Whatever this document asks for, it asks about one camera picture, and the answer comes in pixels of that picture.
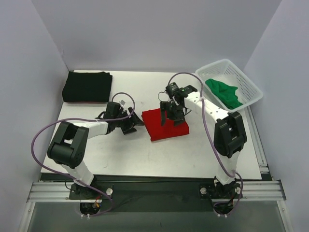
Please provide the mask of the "red t shirt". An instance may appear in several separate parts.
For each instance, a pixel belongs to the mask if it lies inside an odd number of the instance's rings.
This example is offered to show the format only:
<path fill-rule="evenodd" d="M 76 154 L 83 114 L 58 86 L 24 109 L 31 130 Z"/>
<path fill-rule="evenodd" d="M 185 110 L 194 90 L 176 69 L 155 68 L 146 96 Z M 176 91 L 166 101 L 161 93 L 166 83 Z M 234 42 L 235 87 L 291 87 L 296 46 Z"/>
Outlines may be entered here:
<path fill-rule="evenodd" d="M 146 130 L 150 135 L 151 142 L 189 134 L 189 126 L 186 122 L 174 126 L 172 120 L 166 119 L 165 124 L 162 126 L 161 111 L 159 108 L 143 111 L 141 117 L 145 124 Z"/>

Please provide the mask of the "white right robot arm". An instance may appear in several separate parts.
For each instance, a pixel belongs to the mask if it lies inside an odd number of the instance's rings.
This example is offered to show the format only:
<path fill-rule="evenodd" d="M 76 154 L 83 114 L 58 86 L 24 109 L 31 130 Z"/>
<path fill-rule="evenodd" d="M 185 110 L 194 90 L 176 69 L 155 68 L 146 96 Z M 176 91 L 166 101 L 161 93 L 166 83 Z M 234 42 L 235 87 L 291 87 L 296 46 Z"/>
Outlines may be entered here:
<path fill-rule="evenodd" d="M 168 119 L 174 126 L 184 123 L 189 112 L 202 116 L 207 138 L 219 163 L 214 193 L 225 197 L 231 192 L 230 184 L 236 179 L 238 158 L 247 142 L 241 114 L 216 106 L 191 85 L 179 88 L 173 82 L 166 86 L 165 93 L 169 100 L 160 102 L 162 126 Z"/>

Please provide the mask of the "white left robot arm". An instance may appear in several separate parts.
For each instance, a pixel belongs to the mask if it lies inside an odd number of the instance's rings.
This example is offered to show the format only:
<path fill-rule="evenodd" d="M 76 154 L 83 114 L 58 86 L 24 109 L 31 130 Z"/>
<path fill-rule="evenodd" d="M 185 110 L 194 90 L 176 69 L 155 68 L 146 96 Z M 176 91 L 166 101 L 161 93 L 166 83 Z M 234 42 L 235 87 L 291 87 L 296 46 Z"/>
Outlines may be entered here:
<path fill-rule="evenodd" d="M 109 102 L 94 122 L 61 122 L 48 147 L 47 156 L 73 177 L 74 183 L 81 186 L 80 193 L 85 198 L 92 199 L 97 195 L 98 187 L 84 162 L 87 141 L 107 135 L 116 128 L 127 135 L 137 131 L 135 126 L 144 126 L 144 122 L 132 107 L 125 108 L 123 102 Z"/>

